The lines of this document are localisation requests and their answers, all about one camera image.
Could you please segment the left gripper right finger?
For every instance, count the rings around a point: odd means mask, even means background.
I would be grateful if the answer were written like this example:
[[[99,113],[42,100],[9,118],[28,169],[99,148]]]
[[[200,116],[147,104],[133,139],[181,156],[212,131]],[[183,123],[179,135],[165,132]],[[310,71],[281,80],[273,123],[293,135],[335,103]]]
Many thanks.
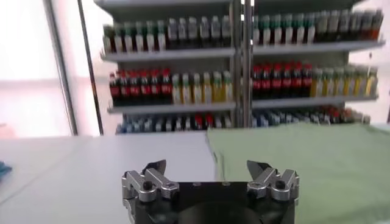
[[[280,173],[268,163],[247,161],[252,181],[247,183],[247,193],[256,199],[271,197],[276,201],[297,201],[299,197],[299,175],[286,169]]]

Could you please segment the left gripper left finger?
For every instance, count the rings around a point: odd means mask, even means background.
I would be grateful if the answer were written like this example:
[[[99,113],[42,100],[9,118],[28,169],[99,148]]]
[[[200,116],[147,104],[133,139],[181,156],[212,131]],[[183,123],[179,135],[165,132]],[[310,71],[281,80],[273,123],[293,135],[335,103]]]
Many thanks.
[[[179,183],[167,179],[164,174],[166,160],[151,162],[138,173],[136,170],[126,171],[122,176],[122,198],[131,200],[138,198],[143,203],[155,201],[157,194],[172,200],[180,191]]]

